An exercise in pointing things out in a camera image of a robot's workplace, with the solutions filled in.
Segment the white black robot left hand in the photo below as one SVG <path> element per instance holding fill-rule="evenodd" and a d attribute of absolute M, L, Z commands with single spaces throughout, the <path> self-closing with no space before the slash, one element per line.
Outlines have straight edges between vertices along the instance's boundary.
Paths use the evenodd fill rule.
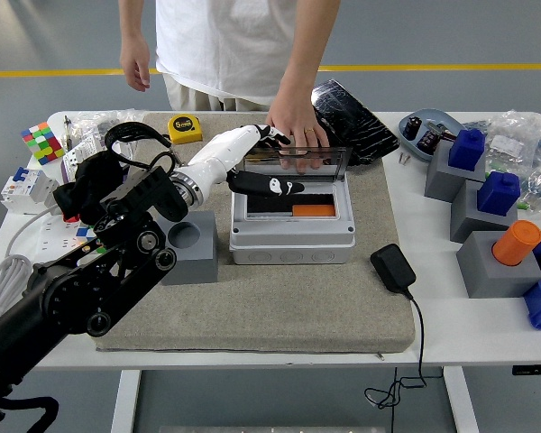
<path fill-rule="evenodd" d="M 235 167 L 258 143 L 284 143 L 290 140 L 269 125 L 246 125 L 218 134 L 190 162 L 178 169 L 170 179 L 188 207 L 200 207 L 210 196 L 214 185 L 226 182 L 231 191 L 259 197 L 285 197 L 301 193 L 303 184 L 260 173 L 237 170 Z"/>

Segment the person's right hand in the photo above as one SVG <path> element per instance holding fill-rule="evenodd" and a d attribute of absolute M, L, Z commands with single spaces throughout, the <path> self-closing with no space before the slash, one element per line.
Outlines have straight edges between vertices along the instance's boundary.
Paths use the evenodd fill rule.
<path fill-rule="evenodd" d="M 120 64 L 127 85 L 139 92 L 151 86 L 150 51 L 142 36 L 126 36 L 122 40 Z"/>

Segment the person's left hand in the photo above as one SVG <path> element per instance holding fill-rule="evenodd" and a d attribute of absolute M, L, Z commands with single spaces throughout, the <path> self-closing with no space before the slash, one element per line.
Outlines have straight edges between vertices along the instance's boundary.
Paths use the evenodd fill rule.
<path fill-rule="evenodd" d="M 302 158 L 311 150 L 326 149 L 330 145 L 326 131 L 316 120 L 310 97 L 277 96 L 270 105 L 266 123 L 294 142 L 290 147 L 294 148 L 292 153 L 298 156 L 295 163 L 299 173 L 304 173 L 307 166 L 312 169 L 321 166 L 322 161 L 317 157 L 310 160 Z"/>

